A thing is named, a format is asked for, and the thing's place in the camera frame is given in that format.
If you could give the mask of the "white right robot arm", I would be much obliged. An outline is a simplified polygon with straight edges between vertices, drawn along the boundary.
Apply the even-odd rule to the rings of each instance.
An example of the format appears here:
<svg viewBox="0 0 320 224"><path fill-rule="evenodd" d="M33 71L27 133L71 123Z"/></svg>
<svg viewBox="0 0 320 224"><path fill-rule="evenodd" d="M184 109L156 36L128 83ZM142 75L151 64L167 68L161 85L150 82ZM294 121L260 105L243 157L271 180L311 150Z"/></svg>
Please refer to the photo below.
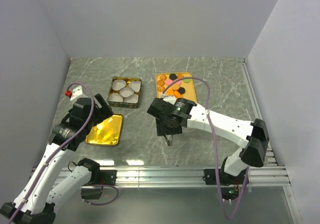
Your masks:
<svg viewBox="0 0 320 224"><path fill-rule="evenodd" d="M158 136L181 134L185 127L203 130L235 143L238 150L226 157L218 169L223 185L233 183L248 167L264 166L270 136L261 119L253 122L239 120L207 110L194 101L173 100L169 96L155 98L147 113L156 119Z"/></svg>

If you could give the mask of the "gold cookie tray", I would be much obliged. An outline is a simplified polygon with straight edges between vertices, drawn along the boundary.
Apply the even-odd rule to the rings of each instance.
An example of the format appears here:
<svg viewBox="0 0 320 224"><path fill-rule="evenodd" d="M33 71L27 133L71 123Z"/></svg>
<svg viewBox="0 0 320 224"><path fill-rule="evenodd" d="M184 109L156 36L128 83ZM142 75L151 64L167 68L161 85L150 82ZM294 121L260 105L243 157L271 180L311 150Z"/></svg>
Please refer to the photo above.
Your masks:
<svg viewBox="0 0 320 224"><path fill-rule="evenodd" d="M158 98L161 97L161 94L165 88L168 87L169 84L174 82L176 79L179 79L176 83L166 90L166 96L174 96L177 98L185 98L194 102L197 102L197 95L194 86L193 79L183 79L183 77L191 77L191 73L189 72L175 72L175 73L160 73L155 77L156 83L156 96Z"/></svg>

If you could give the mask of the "aluminium mounting rail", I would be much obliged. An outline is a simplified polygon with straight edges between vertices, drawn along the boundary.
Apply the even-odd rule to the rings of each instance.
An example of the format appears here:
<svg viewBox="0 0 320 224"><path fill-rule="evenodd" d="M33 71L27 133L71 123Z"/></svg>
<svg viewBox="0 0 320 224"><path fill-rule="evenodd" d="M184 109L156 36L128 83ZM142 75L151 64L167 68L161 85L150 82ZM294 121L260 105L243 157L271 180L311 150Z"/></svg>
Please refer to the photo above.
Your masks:
<svg viewBox="0 0 320 224"><path fill-rule="evenodd" d="M101 170L115 171L118 188L183 188L210 187L205 184L206 166L102 166ZM249 186L290 186L283 166L252 167L248 173Z"/></svg>

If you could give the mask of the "black round cookie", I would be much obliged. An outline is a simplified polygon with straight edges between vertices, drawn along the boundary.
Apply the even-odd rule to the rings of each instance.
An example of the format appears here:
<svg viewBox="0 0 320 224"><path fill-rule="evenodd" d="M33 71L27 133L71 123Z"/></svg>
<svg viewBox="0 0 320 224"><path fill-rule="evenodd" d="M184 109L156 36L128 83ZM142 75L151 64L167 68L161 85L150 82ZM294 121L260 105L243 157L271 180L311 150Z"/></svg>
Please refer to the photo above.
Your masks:
<svg viewBox="0 0 320 224"><path fill-rule="evenodd" d="M174 73L172 73L172 74L169 75L169 79L172 80L172 81L174 81L174 80L177 79L177 75L174 74Z"/></svg>

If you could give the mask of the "pink round cookie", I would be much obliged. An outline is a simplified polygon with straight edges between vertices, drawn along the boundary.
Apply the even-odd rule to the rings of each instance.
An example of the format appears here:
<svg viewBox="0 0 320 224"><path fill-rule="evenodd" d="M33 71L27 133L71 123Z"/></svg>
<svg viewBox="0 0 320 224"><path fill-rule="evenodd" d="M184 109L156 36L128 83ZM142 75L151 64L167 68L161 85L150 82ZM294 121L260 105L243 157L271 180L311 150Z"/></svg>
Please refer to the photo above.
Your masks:
<svg viewBox="0 0 320 224"><path fill-rule="evenodd" d="M173 80L171 80L171 79L167 79L167 80L165 81L165 84L166 84L167 86L171 85L172 83L173 83Z"/></svg>

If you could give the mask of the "metal tongs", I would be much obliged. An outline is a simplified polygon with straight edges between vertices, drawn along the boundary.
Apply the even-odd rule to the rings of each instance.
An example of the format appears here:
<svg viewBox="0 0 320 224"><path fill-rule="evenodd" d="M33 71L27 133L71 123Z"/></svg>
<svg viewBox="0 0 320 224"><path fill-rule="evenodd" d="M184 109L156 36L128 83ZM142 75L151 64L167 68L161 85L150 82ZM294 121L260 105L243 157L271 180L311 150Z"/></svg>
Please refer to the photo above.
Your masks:
<svg viewBox="0 0 320 224"><path fill-rule="evenodd" d="M163 137L165 138L165 141L168 146L173 145L173 135L164 135Z"/></svg>

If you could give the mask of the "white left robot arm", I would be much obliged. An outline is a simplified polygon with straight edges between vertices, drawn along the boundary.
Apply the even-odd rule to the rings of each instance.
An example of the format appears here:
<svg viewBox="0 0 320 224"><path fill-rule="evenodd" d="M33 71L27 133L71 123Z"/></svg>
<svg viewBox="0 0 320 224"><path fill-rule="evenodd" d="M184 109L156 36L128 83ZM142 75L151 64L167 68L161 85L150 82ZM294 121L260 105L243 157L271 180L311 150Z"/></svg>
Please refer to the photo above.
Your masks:
<svg viewBox="0 0 320 224"><path fill-rule="evenodd" d="M74 191L87 184L101 186L100 165L88 158L80 160L60 184L54 186L54 183L91 129L112 115L101 94L94 98L78 97L53 128L42 160L27 185L14 201L2 205L1 215L10 223L53 223L58 208Z"/></svg>

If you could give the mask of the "swirl brown cookie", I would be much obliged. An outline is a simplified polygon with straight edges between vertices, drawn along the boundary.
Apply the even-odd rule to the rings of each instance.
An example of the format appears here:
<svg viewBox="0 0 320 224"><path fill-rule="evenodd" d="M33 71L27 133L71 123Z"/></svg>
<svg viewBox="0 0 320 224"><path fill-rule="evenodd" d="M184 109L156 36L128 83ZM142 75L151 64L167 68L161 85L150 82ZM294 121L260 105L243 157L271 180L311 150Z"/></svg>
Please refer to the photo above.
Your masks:
<svg viewBox="0 0 320 224"><path fill-rule="evenodd" d="M160 75L159 80L165 81L167 79L166 75Z"/></svg>

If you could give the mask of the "gold tin lid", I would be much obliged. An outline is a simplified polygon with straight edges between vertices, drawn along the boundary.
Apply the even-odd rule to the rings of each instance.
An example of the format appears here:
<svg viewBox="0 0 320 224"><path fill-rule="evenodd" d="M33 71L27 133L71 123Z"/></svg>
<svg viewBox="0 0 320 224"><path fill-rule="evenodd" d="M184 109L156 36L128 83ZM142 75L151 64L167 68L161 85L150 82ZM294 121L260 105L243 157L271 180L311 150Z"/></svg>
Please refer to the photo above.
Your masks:
<svg viewBox="0 0 320 224"><path fill-rule="evenodd" d="M85 143L101 146L118 145L122 131L123 116L114 114L102 123L94 126L86 136Z"/></svg>

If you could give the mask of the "round orange chip cookie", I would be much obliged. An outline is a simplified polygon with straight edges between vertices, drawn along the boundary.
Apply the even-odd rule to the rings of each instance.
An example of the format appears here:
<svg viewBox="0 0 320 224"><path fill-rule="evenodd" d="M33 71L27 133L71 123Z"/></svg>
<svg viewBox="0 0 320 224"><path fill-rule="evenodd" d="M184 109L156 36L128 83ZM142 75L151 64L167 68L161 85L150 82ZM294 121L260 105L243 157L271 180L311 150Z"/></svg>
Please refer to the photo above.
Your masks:
<svg viewBox="0 0 320 224"><path fill-rule="evenodd" d="M180 85L178 85L178 84L172 85L172 89L173 89L174 91L177 91L179 88L180 88Z"/></svg>

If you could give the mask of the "green cookie tin box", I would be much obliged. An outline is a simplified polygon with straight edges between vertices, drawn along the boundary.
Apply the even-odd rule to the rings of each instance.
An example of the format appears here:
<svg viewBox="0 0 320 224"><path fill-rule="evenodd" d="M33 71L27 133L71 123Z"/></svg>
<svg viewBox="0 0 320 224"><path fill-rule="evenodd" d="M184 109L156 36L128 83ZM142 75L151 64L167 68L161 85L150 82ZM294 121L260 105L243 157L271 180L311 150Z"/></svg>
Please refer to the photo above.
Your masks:
<svg viewBox="0 0 320 224"><path fill-rule="evenodd" d="M138 108L141 96L142 79L113 77L107 101L114 107Z"/></svg>

